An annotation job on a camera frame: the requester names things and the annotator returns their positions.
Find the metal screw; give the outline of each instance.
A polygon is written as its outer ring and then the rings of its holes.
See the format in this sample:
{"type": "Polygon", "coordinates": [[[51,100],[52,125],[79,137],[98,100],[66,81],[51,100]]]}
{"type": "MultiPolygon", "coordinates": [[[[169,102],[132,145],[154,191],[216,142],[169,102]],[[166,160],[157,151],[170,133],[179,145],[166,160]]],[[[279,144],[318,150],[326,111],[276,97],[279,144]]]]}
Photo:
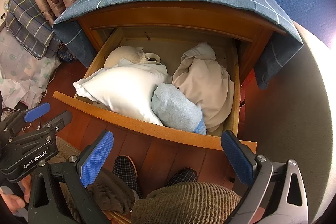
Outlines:
{"type": "Polygon", "coordinates": [[[266,157],[263,156],[263,155],[258,155],[258,156],[257,156],[257,159],[258,159],[260,162],[264,162],[264,161],[266,161],[266,157]]]}
{"type": "Polygon", "coordinates": [[[296,161],[295,160],[288,160],[288,164],[291,165],[291,166],[295,166],[296,161]]]}
{"type": "Polygon", "coordinates": [[[39,167],[45,166],[45,160],[40,160],[39,161],[39,167]]]}
{"type": "Polygon", "coordinates": [[[77,160],[77,156],[70,156],[69,161],[70,162],[75,162],[77,160]]]}

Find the drawer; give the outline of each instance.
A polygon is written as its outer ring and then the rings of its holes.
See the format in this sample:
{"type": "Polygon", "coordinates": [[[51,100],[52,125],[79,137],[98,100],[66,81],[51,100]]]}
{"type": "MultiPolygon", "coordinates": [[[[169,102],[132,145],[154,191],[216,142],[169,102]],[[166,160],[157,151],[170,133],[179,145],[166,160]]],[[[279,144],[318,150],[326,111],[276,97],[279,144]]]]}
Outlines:
{"type": "MultiPolygon", "coordinates": [[[[206,41],[216,53],[216,61],[224,66],[235,84],[234,100],[230,115],[217,130],[207,135],[185,132],[126,117],[93,105],[87,98],[75,95],[74,98],[59,92],[54,93],[58,100],[89,115],[115,125],[169,141],[198,147],[222,150],[219,136],[230,129],[237,135],[240,104],[239,67],[235,41],[216,33],[173,27],[125,27],[115,29],[100,49],[84,78],[101,69],[109,54],[117,47],[128,45],[143,47],[144,52],[156,53],[173,75],[181,63],[182,54],[200,42],[206,41]]],[[[253,151],[256,143],[246,142],[253,151]]]]}

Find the brown corduroy trousers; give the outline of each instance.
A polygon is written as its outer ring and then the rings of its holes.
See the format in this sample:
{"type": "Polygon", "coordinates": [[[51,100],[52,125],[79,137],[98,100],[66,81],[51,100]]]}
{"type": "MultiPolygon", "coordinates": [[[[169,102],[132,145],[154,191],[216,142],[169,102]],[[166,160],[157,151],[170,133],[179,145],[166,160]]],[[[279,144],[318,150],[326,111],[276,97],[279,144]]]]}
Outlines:
{"type": "MultiPolygon", "coordinates": [[[[59,153],[49,163],[64,162],[80,154],[63,139],[56,141],[59,153]]],[[[82,222],[67,186],[62,183],[61,188],[74,219],[82,222]]],[[[133,191],[104,168],[87,189],[102,210],[120,214],[133,210],[133,224],[223,224],[240,200],[233,191],[216,184],[183,182],[157,189],[134,203],[133,191]]]]}

